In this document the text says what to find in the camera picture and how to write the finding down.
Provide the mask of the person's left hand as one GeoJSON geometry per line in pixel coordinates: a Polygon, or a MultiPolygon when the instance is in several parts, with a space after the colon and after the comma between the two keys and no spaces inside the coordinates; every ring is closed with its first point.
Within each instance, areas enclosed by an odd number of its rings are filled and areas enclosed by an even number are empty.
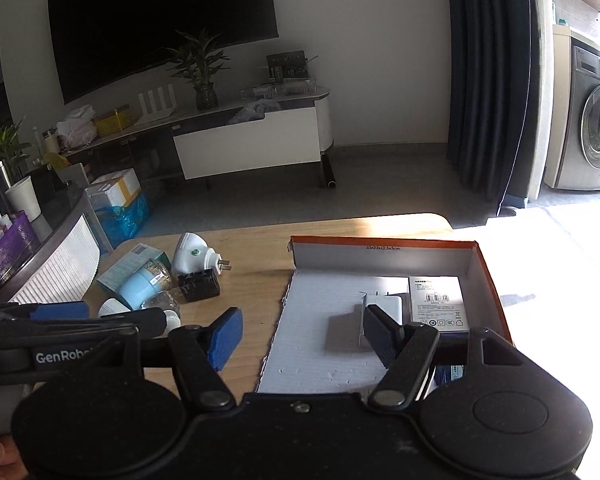
{"type": "Polygon", "coordinates": [[[27,478],[26,468],[11,436],[0,438],[0,479],[20,480],[27,478]]]}

